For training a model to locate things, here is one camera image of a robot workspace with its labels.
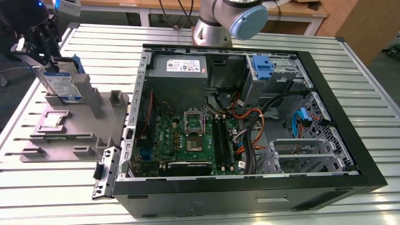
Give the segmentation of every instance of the open computer tower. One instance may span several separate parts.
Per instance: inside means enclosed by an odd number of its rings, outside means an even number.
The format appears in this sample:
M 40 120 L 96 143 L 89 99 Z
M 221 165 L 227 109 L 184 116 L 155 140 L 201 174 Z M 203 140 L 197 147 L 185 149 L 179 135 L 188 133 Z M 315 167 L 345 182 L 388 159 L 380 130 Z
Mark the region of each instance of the open computer tower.
M 135 217 L 316 210 L 387 185 L 308 52 L 144 45 L 127 117 L 92 198 Z

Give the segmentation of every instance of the gray 3d-printed holder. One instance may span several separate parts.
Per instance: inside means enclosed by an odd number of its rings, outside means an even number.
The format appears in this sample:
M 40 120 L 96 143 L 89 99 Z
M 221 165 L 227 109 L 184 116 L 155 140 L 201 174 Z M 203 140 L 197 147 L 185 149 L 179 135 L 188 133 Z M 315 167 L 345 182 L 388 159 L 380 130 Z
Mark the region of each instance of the gray 3d-printed holder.
M 120 143 L 128 95 L 119 90 L 100 93 L 85 74 L 73 83 L 85 104 L 64 105 L 59 97 L 47 96 L 49 104 L 21 152 L 21 162 L 99 160 L 104 150 Z

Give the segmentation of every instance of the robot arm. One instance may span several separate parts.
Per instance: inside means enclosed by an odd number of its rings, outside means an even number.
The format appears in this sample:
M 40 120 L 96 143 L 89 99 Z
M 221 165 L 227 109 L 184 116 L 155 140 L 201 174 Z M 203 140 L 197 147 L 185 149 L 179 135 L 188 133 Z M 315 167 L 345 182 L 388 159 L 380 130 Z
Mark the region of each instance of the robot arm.
M 261 0 L 201 0 L 200 20 L 193 42 L 201 46 L 231 46 L 237 40 L 252 38 L 267 23 L 268 11 Z
M 59 71 L 52 57 L 60 57 L 61 41 L 56 16 L 39 0 L 0 0 L 0 21 L 15 33 L 19 43 L 11 52 L 32 66 Z

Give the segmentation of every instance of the metal bracket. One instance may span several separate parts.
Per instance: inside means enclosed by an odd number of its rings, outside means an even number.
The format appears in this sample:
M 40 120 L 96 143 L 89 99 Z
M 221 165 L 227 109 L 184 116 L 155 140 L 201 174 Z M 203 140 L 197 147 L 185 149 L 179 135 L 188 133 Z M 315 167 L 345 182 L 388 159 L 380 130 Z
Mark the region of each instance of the metal bracket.
M 101 161 L 96 164 L 96 179 L 92 200 L 113 199 L 112 189 L 117 176 L 120 148 L 113 146 L 104 150 Z

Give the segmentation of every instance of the motherboard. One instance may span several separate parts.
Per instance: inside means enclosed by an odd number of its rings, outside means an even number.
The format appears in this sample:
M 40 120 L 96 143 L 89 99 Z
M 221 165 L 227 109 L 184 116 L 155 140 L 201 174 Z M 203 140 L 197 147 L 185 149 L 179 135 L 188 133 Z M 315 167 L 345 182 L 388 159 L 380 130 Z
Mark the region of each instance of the motherboard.
M 191 174 L 189 166 L 196 167 L 196 173 L 201 173 L 199 168 L 207 167 L 211 172 L 205 173 L 209 175 L 240 174 L 229 142 L 235 133 L 237 123 L 231 118 L 201 114 L 196 117 L 191 111 L 184 115 L 167 113 L 159 116 L 153 145 L 151 148 L 139 147 L 140 161 L 133 163 L 135 175 L 164 176 L 163 170 L 171 165 L 185 167 L 187 176 L 196 175 Z

